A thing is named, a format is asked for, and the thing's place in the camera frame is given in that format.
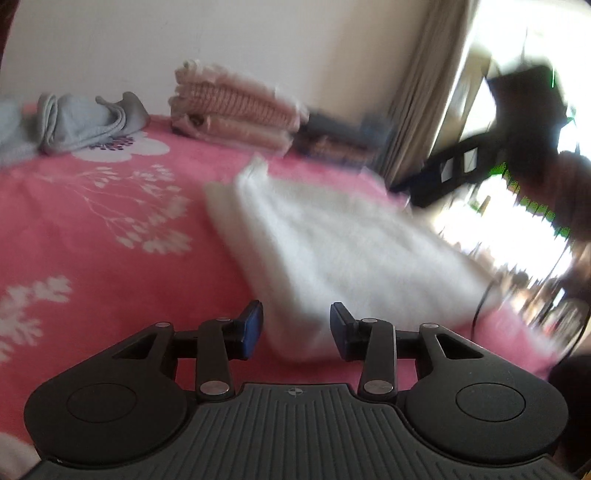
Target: pink bed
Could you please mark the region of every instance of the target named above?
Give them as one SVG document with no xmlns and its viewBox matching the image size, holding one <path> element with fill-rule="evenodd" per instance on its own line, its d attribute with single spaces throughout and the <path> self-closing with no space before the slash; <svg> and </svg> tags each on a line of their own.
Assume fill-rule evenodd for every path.
<svg viewBox="0 0 591 480">
<path fill-rule="evenodd" d="M 195 329 L 248 304 L 252 293 L 209 222 L 202 185 L 229 181 L 251 156 L 178 137 L 155 118 L 113 144 L 0 173 L 0 432 L 28 441 L 22 411 L 36 386 L 147 325 Z M 387 197 L 368 174 L 295 156 L 273 159 L 271 173 Z M 552 364 L 506 310 L 482 319 L 476 340 L 537 374 Z M 181 362 L 181 386 L 192 387 L 192 368 Z M 286 364 L 263 336 L 232 371 L 237 385 L 356 387 L 361 366 Z M 401 362 L 399 381 L 402 389 L 416 381 L 412 362 Z"/>
</svg>

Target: round black pad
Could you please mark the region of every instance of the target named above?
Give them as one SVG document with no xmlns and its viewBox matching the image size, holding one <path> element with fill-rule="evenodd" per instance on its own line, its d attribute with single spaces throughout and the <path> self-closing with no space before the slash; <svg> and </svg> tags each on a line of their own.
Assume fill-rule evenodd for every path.
<svg viewBox="0 0 591 480">
<path fill-rule="evenodd" d="M 466 415 L 484 421 L 512 420 L 525 410 L 525 400 L 515 389 L 498 383 L 478 383 L 462 388 L 457 406 Z"/>
<path fill-rule="evenodd" d="M 550 384 L 490 352 L 433 362 L 405 413 L 427 442 L 455 458 L 507 465 L 552 450 L 568 418 Z"/>
<path fill-rule="evenodd" d="M 71 465 L 131 462 L 170 440 L 183 425 L 183 390 L 144 361 L 84 363 L 36 389 L 25 425 L 42 456 Z"/>
<path fill-rule="evenodd" d="M 68 411 L 90 423 L 115 421 L 130 413 L 138 397 L 124 385 L 99 383 L 76 390 L 68 398 Z"/>
</svg>

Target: black ribbed plate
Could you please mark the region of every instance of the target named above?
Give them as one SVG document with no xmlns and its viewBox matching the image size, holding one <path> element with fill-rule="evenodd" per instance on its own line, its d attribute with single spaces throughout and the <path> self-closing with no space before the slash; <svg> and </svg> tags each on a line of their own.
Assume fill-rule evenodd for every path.
<svg viewBox="0 0 591 480">
<path fill-rule="evenodd" d="M 464 465 L 417 440 L 397 411 L 355 398 L 347 385 L 247 384 L 200 406 L 176 440 L 147 459 L 78 470 L 41 462 L 27 480 L 559 480 L 551 460 Z"/>
</svg>

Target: light blue cloth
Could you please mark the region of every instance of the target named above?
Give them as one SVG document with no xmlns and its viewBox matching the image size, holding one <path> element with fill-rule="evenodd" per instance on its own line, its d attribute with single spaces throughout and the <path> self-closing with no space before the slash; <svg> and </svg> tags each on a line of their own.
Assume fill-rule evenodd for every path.
<svg viewBox="0 0 591 480">
<path fill-rule="evenodd" d="M 137 132 L 150 120 L 132 92 L 110 103 L 82 96 L 41 95 L 37 113 L 23 114 L 10 98 L 0 99 L 0 167 L 35 157 L 79 150 Z"/>
</svg>

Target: white towel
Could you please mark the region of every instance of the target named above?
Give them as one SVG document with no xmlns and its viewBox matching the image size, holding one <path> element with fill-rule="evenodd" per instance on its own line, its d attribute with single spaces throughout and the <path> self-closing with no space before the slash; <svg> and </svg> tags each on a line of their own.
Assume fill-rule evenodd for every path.
<svg viewBox="0 0 591 480">
<path fill-rule="evenodd" d="M 491 281 L 478 265 L 390 205 L 278 180 L 260 158 L 231 185 L 205 186 L 208 213 L 255 295 L 272 348 L 291 361 L 338 356 L 330 305 L 402 330 L 469 322 Z M 500 294 L 488 296 L 482 314 Z"/>
<path fill-rule="evenodd" d="M 0 433 L 0 479 L 17 480 L 39 461 L 32 446 L 8 433 Z"/>
</svg>

